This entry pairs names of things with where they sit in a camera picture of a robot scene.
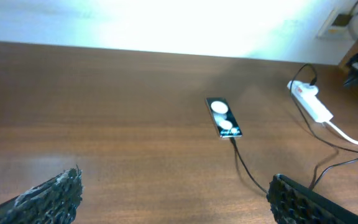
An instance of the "wooden table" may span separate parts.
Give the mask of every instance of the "wooden table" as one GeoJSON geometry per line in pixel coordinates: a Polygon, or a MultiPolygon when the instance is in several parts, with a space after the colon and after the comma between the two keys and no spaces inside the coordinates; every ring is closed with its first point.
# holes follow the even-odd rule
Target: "wooden table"
{"type": "MultiPolygon", "coordinates": [[[[274,223],[261,191],[237,174],[204,99],[229,102],[244,133],[240,152],[261,185],[281,173],[307,186],[335,150],[306,131],[288,95],[299,67],[0,43],[0,203],[78,164],[85,191],[75,223],[274,223]]],[[[319,98],[358,139],[357,92],[342,87],[336,67],[317,69],[319,98]]],[[[299,77],[311,78],[309,70],[299,77]]],[[[355,156],[339,152],[329,164],[355,156]]],[[[358,162],[329,171],[316,191],[358,214],[358,162]]]]}

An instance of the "white cable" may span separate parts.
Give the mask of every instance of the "white cable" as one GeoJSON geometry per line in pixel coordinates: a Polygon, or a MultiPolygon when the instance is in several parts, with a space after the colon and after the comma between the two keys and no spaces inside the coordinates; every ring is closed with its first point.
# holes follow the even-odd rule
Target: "white cable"
{"type": "Polygon", "coordinates": [[[358,141],[350,138],[348,135],[346,135],[343,131],[341,131],[335,124],[332,124],[330,121],[326,121],[328,125],[330,125],[336,132],[338,132],[344,139],[348,140],[349,142],[358,145],[358,141]]]}

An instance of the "wall socket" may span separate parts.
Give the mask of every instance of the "wall socket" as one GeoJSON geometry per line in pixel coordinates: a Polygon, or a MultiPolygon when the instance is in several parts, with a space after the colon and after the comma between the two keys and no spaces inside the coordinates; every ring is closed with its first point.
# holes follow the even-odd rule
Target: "wall socket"
{"type": "Polygon", "coordinates": [[[340,13],[332,10],[326,22],[318,32],[317,38],[331,40],[351,40],[352,37],[347,29],[353,16],[346,12],[340,13]]]}

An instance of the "power strip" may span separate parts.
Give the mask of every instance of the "power strip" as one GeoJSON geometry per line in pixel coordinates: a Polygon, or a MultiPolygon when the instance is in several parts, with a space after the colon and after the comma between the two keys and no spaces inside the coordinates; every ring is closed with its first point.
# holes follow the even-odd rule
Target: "power strip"
{"type": "MultiPolygon", "coordinates": [[[[291,87],[291,83],[292,81],[288,83],[288,89],[291,87]]],[[[334,115],[331,114],[331,112],[329,112],[329,110],[327,110],[327,108],[317,99],[317,86],[295,80],[292,84],[291,92],[314,121],[323,123],[334,117],[334,115]]]]}

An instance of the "smartphone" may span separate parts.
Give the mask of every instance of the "smartphone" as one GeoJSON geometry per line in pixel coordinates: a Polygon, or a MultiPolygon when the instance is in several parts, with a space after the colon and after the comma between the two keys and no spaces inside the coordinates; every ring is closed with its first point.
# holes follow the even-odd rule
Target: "smartphone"
{"type": "Polygon", "coordinates": [[[241,137],[242,132],[237,124],[225,98],[211,97],[206,99],[215,128],[221,138],[241,137]]]}

